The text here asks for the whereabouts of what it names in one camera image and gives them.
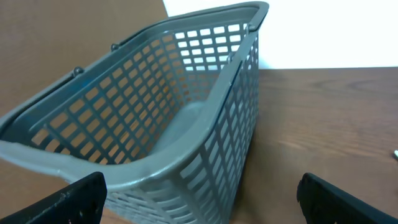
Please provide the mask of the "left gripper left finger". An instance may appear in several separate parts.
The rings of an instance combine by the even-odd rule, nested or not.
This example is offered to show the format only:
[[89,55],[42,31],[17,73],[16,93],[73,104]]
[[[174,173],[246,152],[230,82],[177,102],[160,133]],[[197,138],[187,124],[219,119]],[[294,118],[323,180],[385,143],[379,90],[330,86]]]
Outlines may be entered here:
[[101,172],[94,172],[1,219],[1,224],[99,224],[107,196]]

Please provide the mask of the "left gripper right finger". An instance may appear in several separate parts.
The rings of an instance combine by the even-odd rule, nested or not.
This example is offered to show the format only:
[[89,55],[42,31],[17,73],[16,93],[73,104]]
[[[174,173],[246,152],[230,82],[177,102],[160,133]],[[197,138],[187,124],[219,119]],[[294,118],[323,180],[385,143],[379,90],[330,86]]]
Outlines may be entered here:
[[397,218],[309,172],[298,183],[297,201],[307,223],[397,224]]

